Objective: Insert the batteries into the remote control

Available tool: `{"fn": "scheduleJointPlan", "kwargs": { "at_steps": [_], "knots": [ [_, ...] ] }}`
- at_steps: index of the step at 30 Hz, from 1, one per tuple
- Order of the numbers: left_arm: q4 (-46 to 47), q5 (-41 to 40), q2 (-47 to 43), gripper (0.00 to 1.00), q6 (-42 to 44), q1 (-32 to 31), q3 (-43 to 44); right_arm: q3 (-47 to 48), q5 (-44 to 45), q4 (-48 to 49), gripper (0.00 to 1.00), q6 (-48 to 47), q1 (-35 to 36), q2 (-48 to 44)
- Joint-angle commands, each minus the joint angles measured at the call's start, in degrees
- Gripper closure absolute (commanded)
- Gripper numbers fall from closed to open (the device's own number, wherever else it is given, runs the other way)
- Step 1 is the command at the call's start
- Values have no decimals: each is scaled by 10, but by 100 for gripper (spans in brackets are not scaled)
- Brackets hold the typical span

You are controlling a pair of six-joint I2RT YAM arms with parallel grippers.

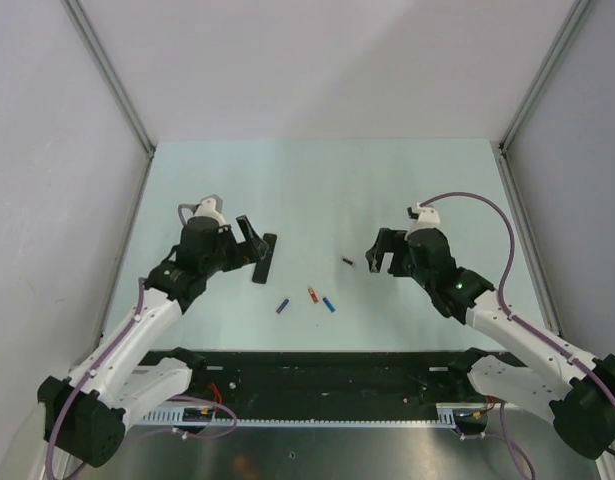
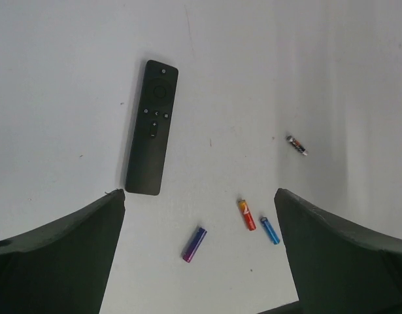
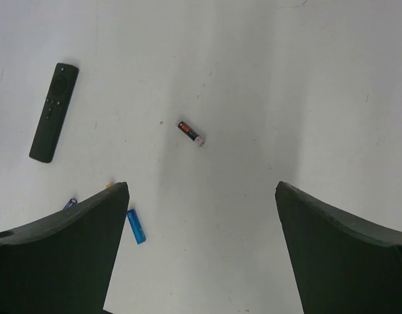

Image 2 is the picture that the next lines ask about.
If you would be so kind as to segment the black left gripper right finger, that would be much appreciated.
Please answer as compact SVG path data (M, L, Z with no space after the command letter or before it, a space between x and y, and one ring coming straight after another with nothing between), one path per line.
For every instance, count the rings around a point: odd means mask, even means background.
M402 239L324 211L286 189L275 207L298 301L285 313L402 313Z

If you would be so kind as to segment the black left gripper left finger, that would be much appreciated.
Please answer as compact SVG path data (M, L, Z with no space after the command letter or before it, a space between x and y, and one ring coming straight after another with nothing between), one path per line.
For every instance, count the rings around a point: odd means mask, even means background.
M0 313L98 313L125 215L122 189L0 241Z

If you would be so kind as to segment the black remote control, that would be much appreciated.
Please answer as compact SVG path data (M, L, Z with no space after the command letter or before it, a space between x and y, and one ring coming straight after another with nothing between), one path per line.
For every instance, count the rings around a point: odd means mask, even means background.
M129 193L157 196L160 192L177 82L177 68L147 61L127 164Z

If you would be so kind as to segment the black silver battery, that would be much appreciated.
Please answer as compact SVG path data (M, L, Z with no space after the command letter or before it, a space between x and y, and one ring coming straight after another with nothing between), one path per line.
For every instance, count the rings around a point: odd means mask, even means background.
M291 144L291 146L298 151L300 154L307 156L308 155L308 151L306 150L306 148L292 135L288 135L286 137L287 142L289 142L289 144Z

